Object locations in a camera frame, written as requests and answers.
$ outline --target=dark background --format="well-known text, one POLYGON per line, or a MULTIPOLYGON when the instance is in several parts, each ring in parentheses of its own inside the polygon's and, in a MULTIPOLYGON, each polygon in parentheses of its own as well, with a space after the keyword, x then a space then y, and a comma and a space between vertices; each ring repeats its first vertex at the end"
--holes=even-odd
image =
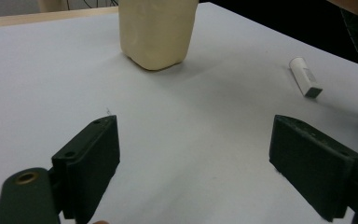
POLYGON ((220 7, 263 24, 270 29, 358 63, 339 7, 323 0, 259 1, 212 0, 220 7))

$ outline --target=beige container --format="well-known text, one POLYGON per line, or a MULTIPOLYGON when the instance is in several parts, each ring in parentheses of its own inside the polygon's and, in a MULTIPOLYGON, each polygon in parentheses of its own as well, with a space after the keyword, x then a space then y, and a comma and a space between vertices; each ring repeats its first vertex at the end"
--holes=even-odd
POLYGON ((121 50, 147 70, 182 62, 199 0, 120 0, 121 50))

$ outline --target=screw hole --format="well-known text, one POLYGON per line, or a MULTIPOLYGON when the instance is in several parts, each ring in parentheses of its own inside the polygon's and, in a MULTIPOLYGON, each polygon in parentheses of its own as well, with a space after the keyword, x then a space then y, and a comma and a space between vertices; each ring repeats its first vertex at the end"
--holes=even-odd
POLYGON ((38 173, 37 172, 28 172, 22 175, 19 175, 16 178, 16 184, 18 185, 24 185, 24 184, 28 184, 33 182, 34 180, 36 180, 38 177, 38 173))

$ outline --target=white tabletop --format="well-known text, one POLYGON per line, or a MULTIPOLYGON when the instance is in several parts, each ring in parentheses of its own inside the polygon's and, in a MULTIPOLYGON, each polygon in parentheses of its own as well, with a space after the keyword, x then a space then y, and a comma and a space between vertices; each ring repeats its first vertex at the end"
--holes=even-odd
POLYGON ((158 72, 121 53, 118 14, 0 27, 0 187, 50 168, 109 112, 121 164, 93 220, 325 223, 269 163, 273 119, 301 119, 358 152, 358 64, 211 3, 198 7, 185 61, 158 72), (316 100, 288 68, 297 56, 324 88, 316 100))

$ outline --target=wire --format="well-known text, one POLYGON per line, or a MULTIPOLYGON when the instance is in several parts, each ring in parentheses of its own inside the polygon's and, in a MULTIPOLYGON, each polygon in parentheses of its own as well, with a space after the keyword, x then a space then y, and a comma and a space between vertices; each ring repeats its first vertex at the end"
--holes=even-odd
POLYGON ((86 5, 89 7, 89 8, 92 8, 89 3, 86 2, 86 0, 83 0, 84 3, 86 3, 86 5))
POLYGON ((110 0, 110 6, 118 6, 118 2, 115 0, 110 0))

